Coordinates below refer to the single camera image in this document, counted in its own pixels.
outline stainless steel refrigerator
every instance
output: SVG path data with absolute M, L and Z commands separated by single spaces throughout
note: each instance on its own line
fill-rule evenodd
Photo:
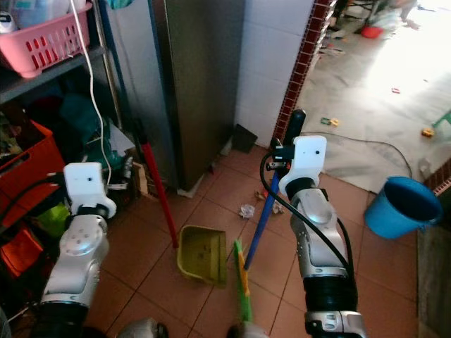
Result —
M 189 190 L 233 132 L 245 0 L 134 0 L 103 15 L 127 119 Z

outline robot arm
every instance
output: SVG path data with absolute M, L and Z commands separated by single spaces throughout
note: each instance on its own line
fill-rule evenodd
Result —
M 337 230 L 335 209 L 316 187 L 324 163 L 326 139 L 296 137 L 293 143 L 294 158 L 290 171 L 280 180 L 280 191 L 352 264 Z M 291 228 L 297 238 L 299 269 L 306 292 L 307 333 L 314 338 L 366 338 L 362 315 L 357 312 L 354 276 L 322 238 L 295 214 L 291 218 Z
M 71 163 L 64 168 L 64 177 L 75 216 L 60 240 L 60 255 L 44 289 L 33 338 L 81 336 L 109 249 L 105 219 L 114 215 L 116 205 L 105 195 L 100 164 Z

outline red brick border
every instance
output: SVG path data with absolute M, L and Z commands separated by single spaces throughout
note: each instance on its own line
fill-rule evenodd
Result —
M 301 47 L 297 54 L 295 67 L 291 73 L 285 97 L 282 106 L 280 107 L 277 123 L 274 127 L 273 137 L 283 139 L 283 136 L 285 135 L 287 123 L 296 106 L 311 61 L 318 53 L 324 35 L 326 34 L 328 21 L 332 15 L 335 2 L 336 0 L 315 0 L 313 7 L 311 8 L 309 21 L 302 38 Z

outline red broom handle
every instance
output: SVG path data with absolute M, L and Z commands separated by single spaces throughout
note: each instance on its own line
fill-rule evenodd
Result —
M 163 183 L 161 182 L 160 175 L 158 174 L 158 168 L 156 167 L 154 153 L 152 151 L 152 148 L 150 147 L 149 142 L 141 144 L 141 149 L 142 153 L 144 154 L 147 167 L 149 167 L 150 175 L 152 175 L 152 179 L 155 182 L 156 191 L 158 192 L 161 206 L 163 207 L 164 215 L 166 217 L 166 222 L 168 223 L 169 232 L 171 233 L 172 245 L 174 249 L 177 249 L 178 242 L 177 232 L 175 231 L 175 223 L 171 215 L 171 210 L 169 209 L 168 199 L 166 198 L 166 193 L 164 192 Z

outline tiled floor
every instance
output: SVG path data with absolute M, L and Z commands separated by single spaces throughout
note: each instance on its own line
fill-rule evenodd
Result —
M 258 166 L 264 150 L 233 151 L 208 174 L 193 199 L 169 196 L 177 226 L 201 225 L 225 230 L 228 251 L 240 237 L 251 241 L 263 202 Z M 370 337 L 416 336 L 415 236 L 388 241 L 364 226 L 370 193 L 326 175 L 321 187 L 346 224 L 354 250 L 359 310 Z M 243 220 L 242 204 L 256 206 Z M 153 317 L 165 323 L 171 338 L 225 338 L 237 322 L 236 275 L 232 255 L 225 289 L 187 280 L 179 273 L 175 252 L 159 204 L 142 197 L 110 224 L 110 253 L 103 265 L 88 325 L 114 335 L 131 320 Z M 249 274 L 254 321 L 271 338 L 307 337 L 304 290 L 289 215 L 272 215 Z

